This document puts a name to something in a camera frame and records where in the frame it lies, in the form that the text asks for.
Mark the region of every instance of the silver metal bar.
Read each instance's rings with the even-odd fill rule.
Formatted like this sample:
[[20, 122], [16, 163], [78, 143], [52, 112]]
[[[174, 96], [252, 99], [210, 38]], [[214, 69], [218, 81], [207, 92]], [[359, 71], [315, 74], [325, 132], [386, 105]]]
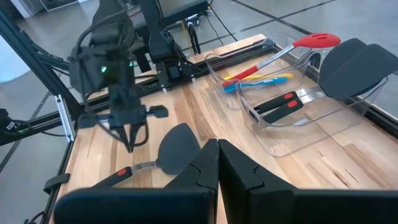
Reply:
[[290, 51], [293, 50], [293, 49], [294, 49], [293, 44], [290, 44], [290, 45], [287, 46], [285, 49], [283, 49], [283, 50], [281, 50], [280, 52], [276, 53], [274, 56], [272, 56], [272, 57], [270, 57], [269, 59], [267, 59], [267, 60], [261, 62], [261, 63], [257, 66], [257, 68], [260, 69], [260, 68], [262, 68], [262, 67], [265, 67], [265, 66], [269, 65], [270, 63], [276, 61], [278, 58], [280, 58], [281, 56], [283, 56], [284, 54], [290, 52]]
[[150, 162], [143, 162], [140, 164], [136, 164], [131, 167], [132, 173], [137, 172], [139, 170], [145, 169], [145, 168], [151, 168], [151, 167], [157, 167], [156, 161], [150, 161]]
[[55, 103], [57, 104], [57, 107], [58, 107], [58, 112], [60, 113], [60, 118], [61, 118], [63, 130], [67, 137], [67, 141], [73, 142], [75, 140], [76, 133], [75, 133], [75, 129], [73, 128], [73, 123], [72, 123], [72, 119], [69, 114], [68, 106], [64, 102], [61, 95], [57, 95], [54, 97], [55, 97]]
[[303, 104], [306, 104], [306, 103], [309, 103], [311, 101], [317, 100], [319, 98], [323, 98], [325, 96], [326, 96], [326, 94], [325, 94], [324, 91], [318, 91], [318, 92], [315, 92], [315, 93], [310, 93], [310, 94], [307, 94], [305, 96], [302, 96], [302, 97], [300, 97], [300, 100], [301, 100], [301, 102]]

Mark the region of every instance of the colorful utensil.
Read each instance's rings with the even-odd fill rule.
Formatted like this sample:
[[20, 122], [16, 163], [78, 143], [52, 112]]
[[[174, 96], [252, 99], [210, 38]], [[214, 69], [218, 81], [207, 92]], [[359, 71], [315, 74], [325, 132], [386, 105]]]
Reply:
[[[253, 79], [257, 79], [257, 78], [270, 78], [270, 77], [272, 77], [272, 78], [289, 78], [290, 79], [290, 78], [293, 78], [293, 74], [285, 73], [285, 74], [281, 74], [281, 75], [251, 75], [246, 78], [243, 78], [243, 80], [253, 80]], [[230, 80], [232, 78], [233, 78], [233, 76], [230, 75], [228, 77], [225, 77], [224, 80]]]
[[[289, 80], [289, 78], [287, 78], [287, 77], [270, 78], [270, 79], [259, 81], [259, 82], [256, 82], [256, 83], [241, 83], [240, 85], [241, 85], [241, 87], [244, 87], [244, 86], [258, 86], [258, 85], [274, 85], [274, 84], [285, 83], [288, 80]], [[224, 91], [226, 93], [231, 93], [231, 92], [235, 91], [235, 89], [236, 89], [236, 85], [229, 85], [227, 87], [224, 87]]]

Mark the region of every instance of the gray floor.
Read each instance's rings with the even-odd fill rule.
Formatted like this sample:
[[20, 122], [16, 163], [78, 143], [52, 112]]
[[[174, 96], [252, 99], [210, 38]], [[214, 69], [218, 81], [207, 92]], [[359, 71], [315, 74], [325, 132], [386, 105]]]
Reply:
[[[216, 12], [237, 39], [255, 34], [268, 35], [274, 31], [296, 37], [304, 36], [300, 31], [284, 24], [285, 21], [309, 32], [332, 32], [343, 40], [357, 37], [367, 43], [377, 43], [398, 55], [397, 1], [240, 0], [239, 2], [214, 0], [213, 3]], [[67, 57], [77, 37], [90, 25], [97, 7], [97, 0], [92, 0], [38, 15], [19, 25], [37, 44], [52, 54]], [[211, 16], [210, 21], [224, 44], [234, 41], [215, 16]], [[188, 46], [181, 29], [174, 29], [172, 33], [182, 48]], [[205, 18], [201, 18], [197, 33], [199, 41], [205, 43], [202, 45], [203, 51], [221, 45], [215, 40], [216, 35]], [[70, 86], [65, 75], [61, 76], [61, 79]], [[398, 104], [391, 102], [398, 98], [398, 90], [395, 88], [397, 83], [398, 78], [391, 77], [388, 86], [382, 92], [382, 97], [376, 102], [378, 106], [396, 117], [398, 117]], [[81, 101], [75, 90], [71, 92]], [[31, 119], [56, 110], [53, 96], [48, 94], [47, 89], [33, 73], [0, 84], [0, 102], [14, 119]], [[62, 129], [55, 128], [51, 132], [62, 133]], [[15, 150], [7, 166], [0, 173], [1, 223], [22, 223], [25, 218], [30, 218], [44, 209], [47, 196], [43, 193], [42, 187], [48, 178], [56, 174], [66, 145], [64, 138], [38, 134], [16, 144], [0, 147], [0, 161], [10, 149]]]

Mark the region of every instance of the wooden table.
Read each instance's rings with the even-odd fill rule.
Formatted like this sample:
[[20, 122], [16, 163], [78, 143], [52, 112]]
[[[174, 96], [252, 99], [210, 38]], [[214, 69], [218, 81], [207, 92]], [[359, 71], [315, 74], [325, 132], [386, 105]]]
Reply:
[[[263, 38], [257, 35], [241, 40], [197, 55], [191, 61], [201, 61], [204, 55], [213, 52], [224, 54]], [[263, 150], [263, 145], [243, 124], [242, 112], [230, 110], [221, 102], [213, 85], [214, 79], [208, 75], [168, 93], [143, 97], [142, 102], [147, 106], [166, 106], [169, 117], [149, 118], [149, 141], [135, 148], [132, 154], [99, 127], [79, 130], [66, 169], [70, 180], [61, 186], [58, 198], [72, 190], [90, 187], [123, 167], [153, 161], [162, 138], [180, 123], [187, 123], [193, 129], [201, 145], [211, 138], [227, 139], [298, 188], [398, 189], [398, 141], [372, 122], [364, 120], [288, 156], [274, 157]], [[137, 141], [143, 138], [141, 131]], [[160, 169], [147, 169], [117, 187], [163, 187], [173, 178]], [[226, 223], [221, 198], [218, 206], [218, 223]]]

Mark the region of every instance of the clear plastic bin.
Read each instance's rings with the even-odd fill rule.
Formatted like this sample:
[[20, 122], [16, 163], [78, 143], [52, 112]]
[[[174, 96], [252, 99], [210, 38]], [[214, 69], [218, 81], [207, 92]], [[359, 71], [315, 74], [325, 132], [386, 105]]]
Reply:
[[[226, 55], [209, 54], [205, 57], [206, 64], [211, 76], [215, 80], [213, 88], [220, 95], [224, 104], [232, 109], [238, 110], [239, 103], [237, 101], [236, 92], [225, 92], [222, 84], [226, 81], [226, 77], [235, 76], [246, 69], [257, 65], [259, 62], [273, 56], [276, 52], [287, 47], [295, 42], [297, 39], [282, 32], [273, 33], [270, 37], [260, 41], [254, 45], [246, 47], [238, 52], [233, 52]], [[281, 73], [283, 70], [290, 71], [291, 68], [302, 67], [309, 63], [312, 49], [306, 47], [297, 47], [282, 58], [272, 62], [271, 64], [260, 69], [258, 72], [252, 74], [250, 77], [273, 76], [275, 72]], [[220, 65], [220, 60], [225, 61], [225, 66]], [[294, 85], [300, 85], [303, 74], [293, 74], [293, 78], [289, 80], [291, 88]]]
[[356, 126], [363, 119], [379, 92], [388, 79], [367, 93], [353, 97], [345, 102], [324, 97], [304, 104], [298, 111], [269, 124], [263, 120], [267, 113], [258, 114], [254, 107], [280, 96], [284, 93], [317, 85], [318, 70], [308, 66], [305, 70], [298, 68], [295, 73], [306, 73], [301, 85], [247, 86], [260, 80], [243, 80], [236, 84], [246, 126], [261, 143], [263, 148], [273, 156], [285, 156], [319, 140], [332, 136], [342, 130]]

